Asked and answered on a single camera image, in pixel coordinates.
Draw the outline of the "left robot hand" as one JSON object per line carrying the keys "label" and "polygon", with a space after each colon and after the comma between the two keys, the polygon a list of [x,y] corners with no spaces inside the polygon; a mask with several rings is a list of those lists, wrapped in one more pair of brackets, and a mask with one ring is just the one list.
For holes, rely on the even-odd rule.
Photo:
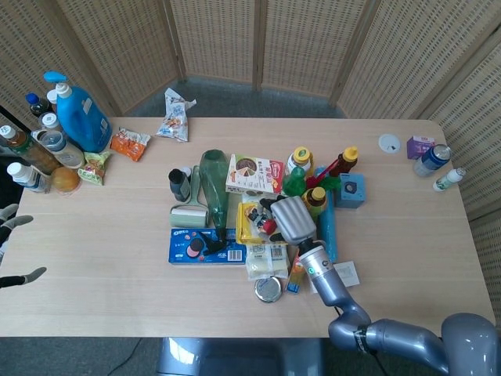
{"label": "left robot hand", "polygon": [[[1,209],[1,246],[9,239],[11,232],[18,226],[28,224],[33,221],[31,215],[17,216],[18,204],[10,204]],[[40,267],[31,273],[16,276],[1,277],[1,288],[21,286],[37,280],[47,271],[46,267]]]}

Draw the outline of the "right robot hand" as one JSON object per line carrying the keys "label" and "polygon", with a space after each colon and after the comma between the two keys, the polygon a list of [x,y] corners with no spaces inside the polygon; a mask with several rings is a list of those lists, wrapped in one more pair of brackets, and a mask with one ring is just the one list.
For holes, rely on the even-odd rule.
{"label": "right robot hand", "polygon": [[290,245],[299,245],[316,234],[315,223],[299,196],[262,198],[259,203],[272,213],[283,239]]}

